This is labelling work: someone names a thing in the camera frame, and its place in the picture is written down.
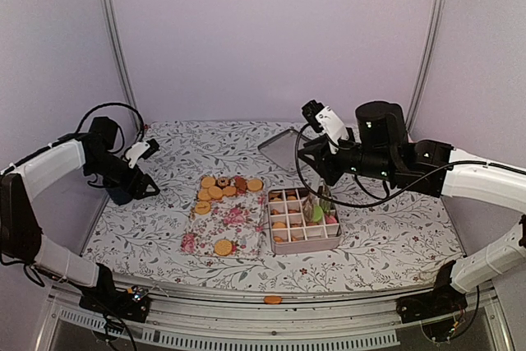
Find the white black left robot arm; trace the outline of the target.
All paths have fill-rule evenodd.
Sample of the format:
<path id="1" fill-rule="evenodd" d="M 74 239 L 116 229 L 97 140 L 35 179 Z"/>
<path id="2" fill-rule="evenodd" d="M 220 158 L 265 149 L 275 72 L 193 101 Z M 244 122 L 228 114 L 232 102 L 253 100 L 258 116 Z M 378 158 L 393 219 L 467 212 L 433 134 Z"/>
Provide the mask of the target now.
<path id="1" fill-rule="evenodd" d="M 145 322 L 150 298 L 145 289 L 120 290 L 113 272 L 89 261 L 53 240 L 61 225 L 78 225 L 86 219 L 88 187 L 107 192 L 122 206 L 157 196 L 159 187 L 139 168 L 139 161 L 159 151 L 159 143 L 145 138 L 139 117 L 135 140 L 127 143 L 122 127 L 107 116 L 96 116 L 100 105 L 89 110 L 73 132 L 52 141 L 1 172 L 1 263 L 22 267 L 29 281 L 44 286 L 44 278 L 70 284 L 81 291 L 80 306 L 118 319 Z"/>

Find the pink divided cookie tin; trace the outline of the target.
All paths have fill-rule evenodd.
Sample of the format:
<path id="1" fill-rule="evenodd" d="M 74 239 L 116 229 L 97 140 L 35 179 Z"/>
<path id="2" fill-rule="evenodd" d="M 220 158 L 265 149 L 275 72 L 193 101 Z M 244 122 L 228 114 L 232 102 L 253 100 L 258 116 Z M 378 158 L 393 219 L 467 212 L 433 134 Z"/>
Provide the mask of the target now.
<path id="1" fill-rule="evenodd" d="M 319 224 L 309 223 L 302 209 L 308 193 L 304 187 L 274 189 L 268 193 L 268 221 L 273 253 L 291 255 L 322 252 L 339 246 L 343 231 L 335 205 L 331 203 L 329 215 L 336 217 L 337 224 L 326 224 L 325 218 Z"/>

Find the floral cookie tray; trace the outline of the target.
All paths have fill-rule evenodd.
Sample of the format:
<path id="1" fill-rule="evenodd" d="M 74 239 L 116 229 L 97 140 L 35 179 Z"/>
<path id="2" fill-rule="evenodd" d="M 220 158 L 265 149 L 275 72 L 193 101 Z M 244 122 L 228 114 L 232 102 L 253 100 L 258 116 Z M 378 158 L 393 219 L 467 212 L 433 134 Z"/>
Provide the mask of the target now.
<path id="1" fill-rule="evenodd" d="M 230 179 L 221 188 L 217 179 Z M 262 178 L 247 176 L 201 177 L 196 201 L 191 208 L 182 234 L 180 251 L 202 257 L 256 259 L 260 255 L 261 239 L 266 222 L 266 194 Z M 233 244 L 228 256 L 218 256 L 214 246 L 220 239 Z"/>

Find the green round cookie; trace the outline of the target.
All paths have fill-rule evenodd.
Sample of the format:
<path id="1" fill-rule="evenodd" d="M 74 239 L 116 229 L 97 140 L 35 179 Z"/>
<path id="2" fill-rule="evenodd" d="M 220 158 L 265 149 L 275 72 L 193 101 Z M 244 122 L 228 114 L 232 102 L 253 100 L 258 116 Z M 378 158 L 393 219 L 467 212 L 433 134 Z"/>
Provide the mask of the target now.
<path id="1" fill-rule="evenodd" d="M 311 222 L 318 223 L 324 218 L 324 211 L 320 206 L 314 206 L 311 212 Z"/>

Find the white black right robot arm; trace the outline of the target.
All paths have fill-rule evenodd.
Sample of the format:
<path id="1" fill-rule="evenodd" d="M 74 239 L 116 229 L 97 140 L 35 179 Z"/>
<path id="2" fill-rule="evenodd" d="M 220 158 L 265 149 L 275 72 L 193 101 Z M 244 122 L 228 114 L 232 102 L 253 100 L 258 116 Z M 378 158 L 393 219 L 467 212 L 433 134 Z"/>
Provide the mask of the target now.
<path id="1" fill-rule="evenodd" d="M 305 162 L 334 186 L 346 174 L 388 182 L 398 194 L 462 197 L 525 212 L 525 171 L 493 162 L 433 140 L 411 142 L 399 104 L 372 101 L 355 116 L 359 137 L 328 106 L 315 100 L 302 107 L 318 137 L 296 145 L 295 161 Z M 464 310 L 466 295 L 478 285 L 525 262 L 525 220 L 470 256 L 437 272 L 433 289 L 399 298 L 397 313 L 409 323 Z"/>

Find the dotted tan sandwich cookie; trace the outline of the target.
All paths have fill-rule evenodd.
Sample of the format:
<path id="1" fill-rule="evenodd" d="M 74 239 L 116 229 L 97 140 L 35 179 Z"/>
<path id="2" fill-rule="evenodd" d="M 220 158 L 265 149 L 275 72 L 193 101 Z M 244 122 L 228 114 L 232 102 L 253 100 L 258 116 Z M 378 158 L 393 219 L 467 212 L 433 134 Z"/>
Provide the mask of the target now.
<path id="1" fill-rule="evenodd" d="M 220 239 L 215 243 L 214 252 L 218 256 L 228 256 L 233 252 L 233 244 L 228 239 Z"/>

